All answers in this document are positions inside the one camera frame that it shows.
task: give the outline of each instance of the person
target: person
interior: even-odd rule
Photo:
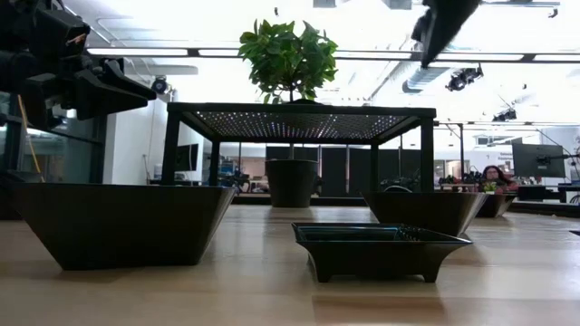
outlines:
[[[483,179],[481,180],[481,188],[490,182],[496,183],[496,194],[503,194],[506,191],[517,191],[517,183],[508,179],[504,172],[496,166],[487,166],[483,169]]]

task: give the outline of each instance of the tree trunk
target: tree trunk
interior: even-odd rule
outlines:
[[[290,102],[294,101],[294,88],[290,86]],[[294,144],[290,144],[290,152],[288,153],[288,159],[294,159]]]

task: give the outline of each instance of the dark hair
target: dark hair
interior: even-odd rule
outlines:
[[[498,172],[498,179],[505,182],[506,185],[511,185],[514,183],[514,181],[508,179],[506,177],[506,175],[504,174],[504,172],[500,168],[498,168],[497,166],[486,166],[486,168],[483,169],[483,178],[488,177],[488,170],[491,168],[494,168]]]

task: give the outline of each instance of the monitor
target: monitor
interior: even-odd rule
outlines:
[[[178,147],[178,155],[175,160],[176,172],[195,171],[198,169],[198,144],[190,144]]]
[[[512,144],[512,153],[517,177],[566,177],[562,146]]]

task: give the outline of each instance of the robotic arm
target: robotic arm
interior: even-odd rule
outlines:
[[[53,10],[52,1],[0,0],[0,91],[22,96],[37,128],[61,123],[52,107],[76,109],[79,120],[141,108],[157,94],[127,78],[123,59],[84,54],[91,27]]]
[[[423,46],[421,67],[427,68],[475,13],[481,0],[423,0],[429,7],[419,18],[411,39]]]

